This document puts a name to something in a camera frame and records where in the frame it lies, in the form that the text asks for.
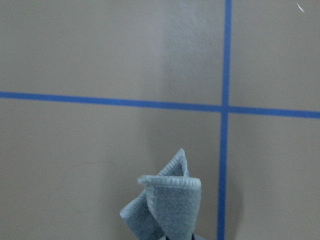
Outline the grey blue towel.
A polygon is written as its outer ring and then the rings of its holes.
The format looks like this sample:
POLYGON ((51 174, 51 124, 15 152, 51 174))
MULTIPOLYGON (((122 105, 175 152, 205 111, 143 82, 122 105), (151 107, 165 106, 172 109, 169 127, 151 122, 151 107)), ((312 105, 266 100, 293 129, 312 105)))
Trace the grey blue towel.
POLYGON ((196 222, 202 183, 191 177, 183 149, 156 175, 143 175, 142 193, 120 216, 139 240, 200 240, 196 222))

